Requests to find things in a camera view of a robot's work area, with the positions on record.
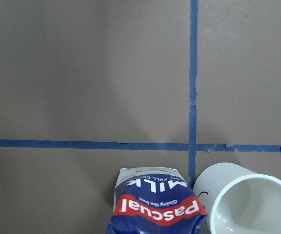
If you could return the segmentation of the white smiley mug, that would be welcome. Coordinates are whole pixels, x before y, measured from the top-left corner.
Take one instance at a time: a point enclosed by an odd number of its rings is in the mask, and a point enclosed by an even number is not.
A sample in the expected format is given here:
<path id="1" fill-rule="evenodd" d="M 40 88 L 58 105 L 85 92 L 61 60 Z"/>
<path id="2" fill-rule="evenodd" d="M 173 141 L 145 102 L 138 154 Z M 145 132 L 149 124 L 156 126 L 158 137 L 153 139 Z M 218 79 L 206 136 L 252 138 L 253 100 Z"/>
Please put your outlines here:
<path id="1" fill-rule="evenodd" d="M 193 190 L 212 234 L 281 234 L 281 180 L 233 163 L 200 173 Z"/>

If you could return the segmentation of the blue milk carton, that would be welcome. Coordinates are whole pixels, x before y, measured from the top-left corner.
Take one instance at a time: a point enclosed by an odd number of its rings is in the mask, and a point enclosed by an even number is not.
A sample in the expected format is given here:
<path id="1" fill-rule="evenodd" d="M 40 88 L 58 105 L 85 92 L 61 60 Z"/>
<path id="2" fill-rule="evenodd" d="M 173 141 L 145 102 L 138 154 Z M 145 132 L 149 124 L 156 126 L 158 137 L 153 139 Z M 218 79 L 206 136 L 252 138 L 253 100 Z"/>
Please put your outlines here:
<path id="1" fill-rule="evenodd" d="M 198 234 L 207 212 L 173 168 L 120 169 L 109 234 Z"/>

